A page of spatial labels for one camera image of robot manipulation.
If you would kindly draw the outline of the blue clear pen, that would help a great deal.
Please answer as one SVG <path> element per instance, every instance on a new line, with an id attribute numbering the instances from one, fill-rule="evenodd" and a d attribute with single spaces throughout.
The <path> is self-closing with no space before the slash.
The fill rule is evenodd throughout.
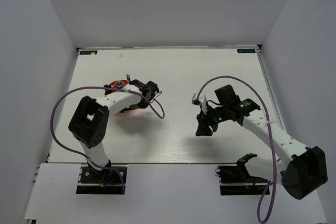
<path id="1" fill-rule="evenodd" d="M 129 83 L 131 81 L 131 77 L 129 74 L 127 74 L 126 77 L 127 77 L 127 82 Z"/>

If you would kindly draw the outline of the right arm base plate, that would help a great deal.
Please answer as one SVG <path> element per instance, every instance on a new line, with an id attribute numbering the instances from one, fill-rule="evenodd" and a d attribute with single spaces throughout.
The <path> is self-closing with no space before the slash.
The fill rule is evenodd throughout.
<path id="1" fill-rule="evenodd" d="M 218 166 L 215 173 L 219 178 L 221 196 L 262 195 L 268 182 L 260 177 L 244 177 L 237 166 Z"/>

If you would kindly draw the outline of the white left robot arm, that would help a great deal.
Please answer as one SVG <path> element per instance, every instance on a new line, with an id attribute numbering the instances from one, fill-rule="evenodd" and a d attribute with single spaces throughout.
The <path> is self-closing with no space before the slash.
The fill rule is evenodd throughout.
<path id="1" fill-rule="evenodd" d="M 143 83 L 137 79 L 121 89 L 113 88 L 99 98 L 83 97 L 72 116 L 68 129 L 81 144 L 93 176 L 101 182 L 110 178 L 111 162 L 102 140 L 106 134 L 109 117 L 119 112 L 145 109 L 159 93 L 153 81 Z"/>

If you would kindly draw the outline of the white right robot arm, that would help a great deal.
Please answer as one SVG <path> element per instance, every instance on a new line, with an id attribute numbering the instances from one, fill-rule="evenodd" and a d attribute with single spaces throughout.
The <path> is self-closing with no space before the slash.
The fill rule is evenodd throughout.
<path id="1" fill-rule="evenodd" d="M 250 181 L 253 177 L 273 180 L 297 200 L 305 198 L 328 181 L 324 151 L 309 148 L 297 141 L 277 125 L 271 123 L 260 106 L 251 99 L 241 100 L 231 85 L 215 90 L 218 103 L 208 105 L 204 94 L 194 94 L 192 104 L 200 107 L 196 119 L 196 136 L 212 136 L 218 125 L 225 121 L 238 123 L 249 130 L 268 147 L 273 147 L 280 162 L 263 159 L 249 153 L 240 158 L 230 169 L 234 180 Z"/>

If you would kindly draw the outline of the yellow cap black highlighter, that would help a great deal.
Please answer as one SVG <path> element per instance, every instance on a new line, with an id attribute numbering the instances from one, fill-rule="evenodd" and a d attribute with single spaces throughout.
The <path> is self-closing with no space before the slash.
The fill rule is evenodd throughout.
<path id="1" fill-rule="evenodd" d="M 123 87 L 125 87 L 125 83 L 124 83 L 123 80 L 116 80 L 116 81 L 114 82 L 114 87 L 115 87 L 116 89 L 122 89 Z"/>

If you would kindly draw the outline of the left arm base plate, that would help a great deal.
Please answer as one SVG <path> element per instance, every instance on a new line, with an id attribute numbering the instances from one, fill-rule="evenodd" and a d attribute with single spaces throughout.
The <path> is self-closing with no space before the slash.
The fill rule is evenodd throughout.
<path id="1" fill-rule="evenodd" d="M 114 166 L 126 187 L 127 166 Z M 102 170 L 100 176 L 88 165 L 82 165 L 79 173 L 77 195 L 123 195 L 122 180 L 119 175 L 110 170 Z"/>

